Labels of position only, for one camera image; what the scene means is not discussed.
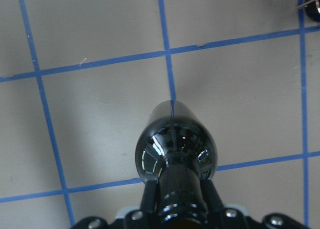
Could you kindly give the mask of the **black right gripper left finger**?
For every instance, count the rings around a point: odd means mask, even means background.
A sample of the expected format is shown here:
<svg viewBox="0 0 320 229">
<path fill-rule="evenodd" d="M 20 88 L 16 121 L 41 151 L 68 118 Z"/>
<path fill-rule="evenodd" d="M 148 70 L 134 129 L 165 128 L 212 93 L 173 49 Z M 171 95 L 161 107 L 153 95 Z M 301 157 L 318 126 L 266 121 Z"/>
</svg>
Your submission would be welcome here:
<svg viewBox="0 0 320 229">
<path fill-rule="evenodd" d="M 154 213 L 157 202 L 157 186 L 156 180 L 149 180 L 144 184 L 144 191 L 140 203 L 140 210 L 144 213 Z"/>
</svg>

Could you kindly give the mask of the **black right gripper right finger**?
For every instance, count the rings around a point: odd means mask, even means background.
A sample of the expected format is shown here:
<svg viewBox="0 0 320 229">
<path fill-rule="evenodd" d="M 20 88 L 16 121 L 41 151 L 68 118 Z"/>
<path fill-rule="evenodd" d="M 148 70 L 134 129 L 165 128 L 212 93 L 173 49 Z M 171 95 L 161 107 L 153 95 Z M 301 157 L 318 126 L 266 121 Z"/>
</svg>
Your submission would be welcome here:
<svg viewBox="0 0 320 229">
<path fill-rule="evenodd" d="M 224 204 L 212 180 L 206 179 L 201 181 L 201 192 L 210 212 L 219 212 L 224 208 Z"/>
</svg>

